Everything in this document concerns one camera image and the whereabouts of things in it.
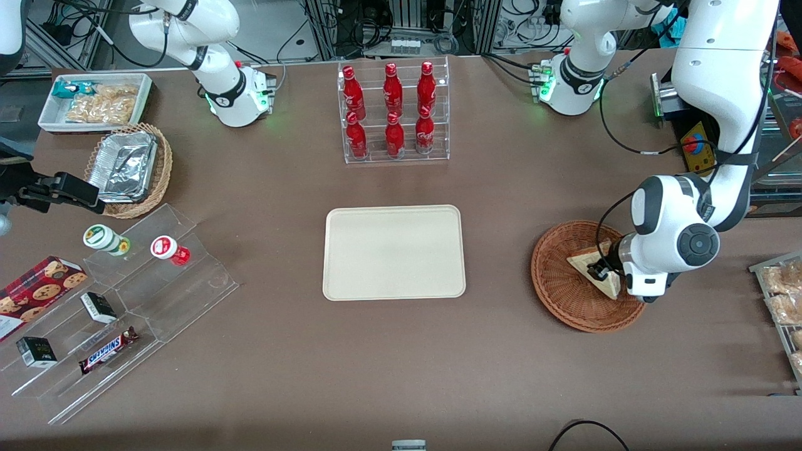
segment round wicker basket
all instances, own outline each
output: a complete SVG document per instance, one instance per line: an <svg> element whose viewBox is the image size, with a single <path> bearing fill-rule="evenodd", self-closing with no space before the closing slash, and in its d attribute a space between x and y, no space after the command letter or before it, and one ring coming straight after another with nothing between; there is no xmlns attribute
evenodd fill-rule
<svg viewBox="0 0 802 451"><path fill-rule="evenodd" d="M156 161L153 164L153 174L151 175L150 193L144 201L138 204L106 204L106 209L103 211L103 214L106 216L119 219L131 219L132 217L142 216L161 203L164 192L167 191L167 185L170 183L172 150L170 149L170 143L167 142L158 128L150 124L136 124L121 128L120 130L115 130L111 134L123 135L134 132L148 132L159 139L159 147L156 149ZM87 168L83 171L83 179L85 181L89 180L92 168L95 167L95 158L98 155L101 142L103 142L103 140L98 142L95 146L95 151L89 156L89 163L87 164Z"/></svg>
<svg viewBox="0 0 802 451"><path fill-rule="evenodd" d="M619 331L643 313L646 304L622 290L617 300L605 296L566 258L594 246L597 222L568 221L547 231L532 254L532 282L537 297L563 323L586 332ZM621 234L606 225L602 241Z"/></svg>

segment small white box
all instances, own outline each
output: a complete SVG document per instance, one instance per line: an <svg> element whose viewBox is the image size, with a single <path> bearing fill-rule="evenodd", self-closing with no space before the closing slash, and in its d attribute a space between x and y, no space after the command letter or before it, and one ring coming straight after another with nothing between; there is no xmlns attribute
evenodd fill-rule
<svg viewBox="0 0 802 451"><path fill-rule="evenodd" d="M103 74L69 74L59 75L55 78L54 85L59 81L91 81L101 84L135 84L140 88L136 94L136 102L134 103L134 111L131 114L131 119L128 124L138 124L142 118L142 112L145 109L145 104L148 101L148 93L153 85L150 77L142 73L103 73ZM72 99L61 99L54 95L48 94L45 106L42 108L42 114L39 115L39 127L46 132L56 133L89 133L89 132L110 132L117 130L124 125L115 124L77 124L67 122L64 117L70 106Z"/></svg>

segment clear acrylic stand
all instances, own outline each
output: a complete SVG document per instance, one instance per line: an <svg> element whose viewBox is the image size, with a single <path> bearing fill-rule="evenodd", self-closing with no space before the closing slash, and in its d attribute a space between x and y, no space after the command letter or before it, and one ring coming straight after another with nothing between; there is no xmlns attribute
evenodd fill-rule
<svg viewBox="0 0 802 451"><path fill-rule="evenodd" d="M431 61L434 65L434 76L437 82L435 90L435 109L431 119L435 123L435 144L431 153L419 154L415 151L415 122L418 121L418 80L420 79L420 65L424 61ZM410 58L395 60L398 77L403 87L403 114L401 126L404 130L406 152L401 160L393 160L387 155L387 143L384 128L387 126L387 107L384 103L384 67L376 67L372 60L356 60L340 63L338 66L337 94L340 105L340 127L342 129L342 149L346 163L376 163L389 162L402 164L410 161L447 160L451 156L449 122L449 85L451 80L448 74L448 59L438 58ZM365 128L367 138L368 158L357 160L348 146L346 135L346 113L348 108L342 89L345 78L342 68L352 66L356 79L362 85L365 99L365 119L361 124Z"/></svg>
<svg viewBox="0 0 802 451"><path fill-rule="evenodd" d="M97 283L114 286L153 259L150 245L156 237L168 235L177 240L194 228L194 222L170 204L164 204L121 233L131 240L131 249L128 252L119 257L112 257L108 252L95 252L83 260L85 269Z"/></svg>
<svg viewBox="0 0 802 451"><path fill-rule="evenodd" d="M13 395L37 397L50 424L64 423L236 290L239 285L222 263L189 233L194 226L165 204L122 233L132 241L124 257L97 252L87 258L86 267L95 283L85 282L35 323L0 344L0 371ZM162 234L189 248L191 258L186 265L175 266L151 256L150 243ZM87 291L106 297L118 315L114 323L90 318L80 299ZM130 326L139 338L82 374L78 362ZM50 368L25 366L16 347L22 336L46 338L59 362Z"/></svg>

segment table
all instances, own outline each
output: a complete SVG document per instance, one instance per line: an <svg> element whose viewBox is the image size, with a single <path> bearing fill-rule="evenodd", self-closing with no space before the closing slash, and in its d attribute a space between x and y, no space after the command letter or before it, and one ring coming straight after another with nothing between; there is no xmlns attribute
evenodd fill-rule
<svg viewBox="0 0 802 451"><path fill-rule="evenodd" d="M646 53L606 89L610 126L634 147L673 142L647 119L648 74L671 56ZM680 171L681 158L618 148L597 107L564 117L533 105L525 85L482 58L450 62L452 159L370 168L342 161L336 64L290 67L275 113L242 129L209 114L188 71L151 72L145 119L175 158L165 200L198 221L242 286L63 427L3 390L0 448L380 450L425 438L432 451L514 451L546 449L567 422L589 418L632 449L798 449L802 402L765 396L791 393L792 374L747 267L799 249L799 222L744 221L712 264L681 276L624 331L570 329L534 294L536 240L559 222L598 219L645 177ZM80 174L98 139L43 132L35 167ZM462 297L323 297L330 210L426 204L462 213ZM609 223L628 232L626 210ZM48 254L86 257L79 237L98 221L68 206L11 218L2 280ZM618 447L590 427L563 441Z"/></svg>

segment red bottle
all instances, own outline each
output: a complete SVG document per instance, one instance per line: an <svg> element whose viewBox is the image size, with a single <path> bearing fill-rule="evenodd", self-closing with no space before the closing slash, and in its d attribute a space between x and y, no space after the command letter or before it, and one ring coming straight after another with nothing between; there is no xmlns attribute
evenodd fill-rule
<svg viewBox="0 0 802 451"><path fill-rule="evenodd" d="M346 136L348 137L348 145L351 148L351 153L357 160L364 160L367 158L367 138L365 137L365 129L357 120L355 112L348 112L346 114Z"/></svg>
<svg viewBox="0 0 802 451"><path fill-rule="evenodd" d="M398 77L398 68L395 63L387 63L384 67L384 103L389 112L402 114L403 88Z"/></svg>
<svg viewBox="0 0 802 451"><path fill-rule="evenodd" d="M418 111L420 107L427 106L430 109L435 107L435 89L437 82L432 74L435 67L431 61L424 61L420 65L420 80L418 80Z"/></svg>
<svg viewBox="0 0 802 451"><path fill-rule="evenodd" d="M346 97L348 111L355 112L357 120L365 119L365 98L362 94L362 86L356 81L354 68L345 66L342 69L342 76L346 79L342 93Z"/></svg>
<svg viewBox="0 0 802 451"><path fill-rule="evenodd" d="M435 143L435 122L431 120L431 109L420 107L418 122L415 123L415 150L421 155L431 153Z"/></svg>
<svg viewBox="0 0 802 451"><path fill-rule="evenodd" d="M384 129L387 138L387 155L393 160L403 158L403 128L399 124L398 113L387 113L387 128Z"/></svg>

